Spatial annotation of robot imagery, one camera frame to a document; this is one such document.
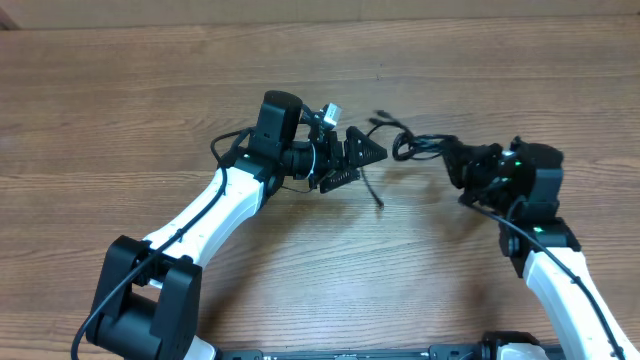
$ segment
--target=wooden table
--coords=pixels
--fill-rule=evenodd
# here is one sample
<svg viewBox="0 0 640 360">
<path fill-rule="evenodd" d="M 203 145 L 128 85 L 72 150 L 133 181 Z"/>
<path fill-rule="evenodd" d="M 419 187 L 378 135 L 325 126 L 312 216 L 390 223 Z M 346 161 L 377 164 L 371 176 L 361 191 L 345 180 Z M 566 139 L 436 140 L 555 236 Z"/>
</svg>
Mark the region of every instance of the wooden table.
<svg viewBox="0 0 640 360">
<path fill-rule="evenodd" d="M 341 104 L 341 138 L 382 108 L 416 133 L 562 149 L 560 215 L 640 346 L 640 17 L 518 18 L 0 32 L 0 358 L 68 359 L 109 244 L 191 202 L 211 139 L 254 124 L 269 89 Z M 238 228 L 205 271 L 199 335 L 267 350 L 493 329 L 555 341 L 441 160 L 368 175 L 382 212 L 361 182 L 281 190 Z"/>
</svg>

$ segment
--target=wall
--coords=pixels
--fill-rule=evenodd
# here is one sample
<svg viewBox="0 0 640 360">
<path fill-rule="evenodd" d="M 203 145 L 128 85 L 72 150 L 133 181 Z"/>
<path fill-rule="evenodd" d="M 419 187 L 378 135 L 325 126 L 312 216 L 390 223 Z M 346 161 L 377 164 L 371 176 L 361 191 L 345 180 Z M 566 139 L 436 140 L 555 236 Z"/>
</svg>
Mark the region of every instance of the wall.
<svg viewBox="0 0 640 360">
<path fill-rule="evenodd" d="M 0 0 L 8 27 L 62 29 L 419 18 L 621 15 L 640 0 Z"/>
</svg>

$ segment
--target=wooden surface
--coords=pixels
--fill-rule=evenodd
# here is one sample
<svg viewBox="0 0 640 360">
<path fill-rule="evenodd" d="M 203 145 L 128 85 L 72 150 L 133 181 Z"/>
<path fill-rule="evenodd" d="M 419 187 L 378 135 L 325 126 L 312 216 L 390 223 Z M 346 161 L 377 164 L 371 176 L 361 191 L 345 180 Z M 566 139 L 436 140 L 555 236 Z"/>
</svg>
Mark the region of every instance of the wooden surface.
<svg viewBox="0 0 640 360">
<path fill-rule="evenodd" d="M 382 108 L 416 133 L 562 149 L 560 215 L 640 346 L 640 17 L 20 31 L 0 49 L 2 359 L 68 358 L 109 244 L 191 202 L 210 140 L 254 124 L 269 89 L 341 104 L 341 138 Z M 382 212 L 362 183 L 281 190 L 240 226 L 205 271 L 199 335 L 268 350 L 555 340 L 441 160 L 368 174 Z"/>
<path fill-rule="evenodd" d="M 640 0 L 0 0 L 21 29 L 635 15 Z"/>
</svg>

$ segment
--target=wire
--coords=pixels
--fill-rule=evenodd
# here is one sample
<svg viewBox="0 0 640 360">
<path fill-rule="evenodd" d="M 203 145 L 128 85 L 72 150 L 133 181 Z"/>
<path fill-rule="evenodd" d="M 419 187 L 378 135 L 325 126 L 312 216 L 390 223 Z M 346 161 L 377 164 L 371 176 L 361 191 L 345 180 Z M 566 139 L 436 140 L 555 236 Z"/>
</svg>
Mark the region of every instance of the wire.
<svg viewBox="0 0 640 360">
<path fill-rule="evenodd" d="M 446 149 L 440 145 L 440 142 L 443 140 L 457 140 L 456 136 L 453 135 L 441 135 L 441 134 L 429 134 L 429 135 L 414 135 L 408 127 L 402 124 L 398 119 L 394 118 L 388 112 L 384 110 L 376 110 L 376 115 L 379 117 L 386 119 L 380 120 L 378 118 L 370 118 L 369 122 L 375 125 L 369 132 L 367 133 L 367 137 L 370 137 L 371 134 L 376 132 L 378 129 L 384 126 L 395 127 L 402 132 L 396 136 L 393 141 L 393 145 L 391 147 L 391 155 L 393 159 L 396 161 L 407 161 L 407 160 L 416 160 L 416 161 L 426 161 L 432 160 L 442 155 Z M 400 148 L 403 146 L 407 146 L 407 151 L 400 152 Z M 418 154 L 422 153 L 430 153 L 433 154 L 427 157 L 416 157 Z M 376 204 L 378 204 L 378 208 L 384 209 L 384 201 L 378 196 L 378 194 L 373 190 L 373 187 L 369 183 L 369 179 L 364 172 L 364 168 L 360 168 L 360 173 L 362 174 L 362 180 L 364 180 L 364 184 L 367 186 L 367 190 L 375 200 Z"/>
<path fill-rule="evenodd" d="M 237 146 L 242 142 L 242 140 L 244 140 L 244 138 L 253 130 L 253 128 L 247 128 L 244 130 L 240 130 L 240 131 L 234 131 L 232 133 L 229 134 L 225 134 L 225 135 L 221 135 L 215 139 L 213 139 L 213 141 L 211 142 L 211 152 L 213 153 L 213 156 L 216 158 L 216 160 L 218 161 L 218 164 L 220 164 L 222 162 L 222 159 L 220 158 L 220 155 L 218 154 L 218 152 L 215 149 L 215 144 L 216 142 L 222 140 L 222 139 L 226 139 L 232 136 L 236 136 L 239 135 L 238 138 L 233 142 L 233 145 L 231 146 L 231 150 L 233 151 L 235 148 L 237 148 Z M 72 360 L 78 360 L 78 348 L 80 347 L 80 342 L 82 341 L 82 336 L 87 332 L 87 329 L 89 328 L 89 324 L 91 324 L 92 321 L 95 321 L 98 316 L 100 315 L 100 313 L 102 312 L 102 310 L 104 310 L 104 308 L 109 304 L 109 301 L 111 301 L 111 299 L 113 299 L 115 297 L 115 295 L 122 290 L 125 286 L 131 284 L 131 282 L 138 276 L 140 275 L 140 273 L 147 268 L 149 265 L 151 265 L 153 263 L 154 260 L 156 260 L 156 258 L 162 254 L 162 252 L 164 250 L 166 250 L 169 246 L 173 245 L 176 241 L 180 240 L 182 238 L 182 236 L 189 231 L 189 229 L 195 225 L 198 220 L 200 220 L 200 218 L 202 218 L 209 210 L 211 210 L 211 208 L 216 204 L 216 202 L 218 202 L 218 200 L 222 197 L 222 195 L 224 194 L 224 191 L 227 187 L 227 169 L 225 167 L 220 167 L 220 171 L 222 172 L 222 184 L 220 185 L 220 190 L 216 193 L 216 195 L 213 197 L 213 199 L 211 199 L 211 201 L 202 209 L 200 210 L 200 212 L 198 214 L 196 214 L 196 216 L 194 216 L 191 220 L 189 220 L 188 223 L 186 223 L 182 228 L 178 229 L 178 231 L 175 232 L 175 234 L 173 234 L 169 240 L 167 240 L 164 244 L 160 245 L 154 252 L 152 252 L 149 256 L 147 256 L 146 259 L 144 259 L 142 262 L 140 262 L 140 264 L 138 264 L 138 266 L 136 266 L 135 268 L 133 268 L 128 274 L 127 276 L 125 276 L 124 279 L 122 279 L 122 281 L 116 285 L 116 287 L 113 288 L 113 290 L 111 290 L 111 292 L 102 300 L 102 302 L 96 306 L 95 310 L 93 310 L 93 312 L 91 314 L 89 314 L 89 316 L 87 316 L 87 318 L 84 320 L 84 322 L 82 323 L 82 325 L 80 326 L 80 328 L 78 329 L 78 332 L 76 333 L 76 336 L 73 338 L 73 343 L 71 344 L 71 359 Z"/>
<path fill-rule="evenodd" d="M 529 241 L 529 243 L 531 243 L 531 245 L 533 245 L 535 248 L 545 253 L 545 255 L 547 255 L 551 259 L 551 261 L 553 261 L 562 271 L 564 271 L 564 273 L 567 274 L 567 276 L 569 276 L 571 281 L 574 282 L 576 285 L 578 285 L 580 290 L 582 290 L 584 295 L 587 297 L 587 300 L 589 300 L 589 303 L 591 304 L 591 307 L 593 308 L 594 312 L 596 313 L 598 320 L 600 320 L 600 324 L 602 325 L 602 328 L 604 329 L 604 332 L 607 335 L 607 339 L 609 340 L 609 343 L 611 343 L 611 346 L 613 347 L 613 353 L 615 353 L 618 359 L 621 359 L 621 360 L 625 359 L 624 352 L 622 348 L 618 345 L 616 338 L 613 336 L 613 331 L 611 331 L 611 328 L 609 327 L 609 323 L 607 322 L 607 319 L 605 318 L 604 313 L 602 312 L 602 309 L 600 309 L 600 306 L 598 305 L 598 302 L 596 301 L 596 299 L 593 297 L 593 294 L 591 294 L 591 291 L 589 291 L 589 289 L 582 282 L 582 279 L 580 279 L 579 276 L 574 274 L 573 271 L 571 271 L 571 269 L 569 269 L 565 264 L 562 263 L 562 261 L 560 261 L 560 259 L 558 259 L 555 255 L 553 255 L 553 253 L 551 253 L 551 251 L 549 251 L 549 249 L 547 249 L 546 246 L 540 244 L 540 242 L 538 242 L 536 239 L 531 237 L 520 227 L 514 225 L 512 222 L 507 221 L 501 218 L 500 216 L 492 214 L 489 211 L 486 211 L 475 205 L 468 205 L 464 203 L 462 203 L 462 205 L 472 210 L 475 210 L 480 214 L 490 219 L 493 219 L 505 226 L 508 226 L 509 228 L 511 228 L 511 230 L 517 232 L 518 234 L 522 235 L 525 239 L 527 239 L 527 241 Z"/>
</svg>

